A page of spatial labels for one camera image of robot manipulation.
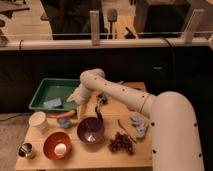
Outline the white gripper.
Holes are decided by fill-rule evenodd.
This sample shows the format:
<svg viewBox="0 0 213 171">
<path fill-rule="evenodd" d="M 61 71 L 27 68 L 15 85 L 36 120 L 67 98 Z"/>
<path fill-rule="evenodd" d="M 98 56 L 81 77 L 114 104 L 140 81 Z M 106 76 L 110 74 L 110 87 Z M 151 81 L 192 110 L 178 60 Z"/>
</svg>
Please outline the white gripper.
<svg viewBox="0 0 213 171">
<path fill-rule="evenodd" d="M 83 84 L 80 84 L 67 98 L 67 102 L 75 101 L 77 104 L 86 104 L 90 99 L 91 91 Z"/>
</svg>

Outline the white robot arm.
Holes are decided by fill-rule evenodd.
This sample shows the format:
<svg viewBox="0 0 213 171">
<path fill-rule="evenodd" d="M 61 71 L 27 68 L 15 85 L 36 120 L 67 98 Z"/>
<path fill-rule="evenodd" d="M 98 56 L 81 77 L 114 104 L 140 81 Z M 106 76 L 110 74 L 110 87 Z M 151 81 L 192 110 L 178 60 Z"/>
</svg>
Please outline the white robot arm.
<svg viewBox="0 0 213 171">
<path fill-rule="evenodd" d="M 68 97 L 87 104 L 98 90 L 150 119 L 153 171 L 205 171 L 194 108 L 182 94 L 166 91 L 155 96 L 105 79 L 102 69 L 86 70 Z"/>
</svg>

